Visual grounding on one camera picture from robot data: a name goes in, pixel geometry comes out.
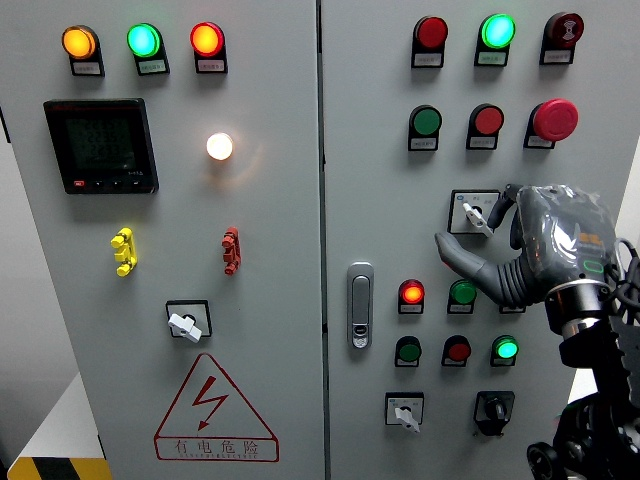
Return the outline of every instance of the digital meter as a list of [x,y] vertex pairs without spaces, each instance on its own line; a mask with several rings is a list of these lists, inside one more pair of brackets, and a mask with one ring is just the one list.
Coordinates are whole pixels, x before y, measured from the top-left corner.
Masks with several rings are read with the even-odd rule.
[[50,100],[44,111],[67,193],[158,189],[143,99]]

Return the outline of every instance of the white switch knob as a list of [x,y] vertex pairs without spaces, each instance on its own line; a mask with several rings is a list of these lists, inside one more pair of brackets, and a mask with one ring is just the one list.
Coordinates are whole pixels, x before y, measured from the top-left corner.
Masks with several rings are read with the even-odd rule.
[[402,426],[413,433],[420,433],[420,425],[411,415],[411,410],[407,408],[396,408],[396,418],[400,421]]
[[202,335],[202,330],[195,325],[195,320],[189,317],[181,317],[176,313],[169,318],[169,326],[174,335],[180,335],[181,337],[188,338],[193,343],[198,343]]

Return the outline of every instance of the green indicator light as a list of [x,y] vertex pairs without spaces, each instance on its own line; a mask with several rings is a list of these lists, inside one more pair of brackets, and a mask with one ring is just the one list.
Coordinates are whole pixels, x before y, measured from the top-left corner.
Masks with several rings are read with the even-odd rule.
[[160,35],[148,23],[140,23],[129,29],[129,48],[138,57],[153,57],[160,50]]
[[417,345],[405,345],[400,349],[398,354],[405,362],[415,362],[420,358],[420,347]]
[[413,118],[413,128],[420,135],[431,135],[440,128],[440,115],[432,108],[419,111]]
[[592,260],[585,260],[584,263],[585,270],[588,270],[593,273],[604,273],[604,267],[601,263],[594,262]]
[[513,337],[499,337],[494,343],[496,354],[500,358],[509,359],[518,353],[518,344]]
[[482,24],[482,41],[489,48],[504,48],[516,34],[516,23],[509,15],[491,15]]
[[478,292],[473,283],[467,280],[458,280],[451,285],[451,298],[461,305],[468,305],[476,299]]

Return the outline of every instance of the yellow terminal connector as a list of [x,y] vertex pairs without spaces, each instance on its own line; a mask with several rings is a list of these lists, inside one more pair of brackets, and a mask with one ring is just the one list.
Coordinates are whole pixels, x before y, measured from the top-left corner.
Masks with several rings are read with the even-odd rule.
[[138,264],[138,255],[133,243],[133,232],[130,228],[122,228],[118,234],[111,239],[111,246],[116,249],[113,254],[116,262],[120,264],[116,273],[119,277],[126,277]]

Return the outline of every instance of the red emergency stop button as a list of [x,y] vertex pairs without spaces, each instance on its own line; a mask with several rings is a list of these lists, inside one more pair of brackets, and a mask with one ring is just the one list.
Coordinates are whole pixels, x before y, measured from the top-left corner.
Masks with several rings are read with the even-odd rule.
[[545,35],[556,48],[572,48],[582,37],[584,21],[577,13],[561,12],[547,21]]
[[448,34],[447,23],[440,17],[424,17],[416,26],[416,39],[425,48],[443,46]]
[[578,108],[569,100],[554,98],[541,104],[533,115],[533,130],[543,140],[557,142],[578,125]]

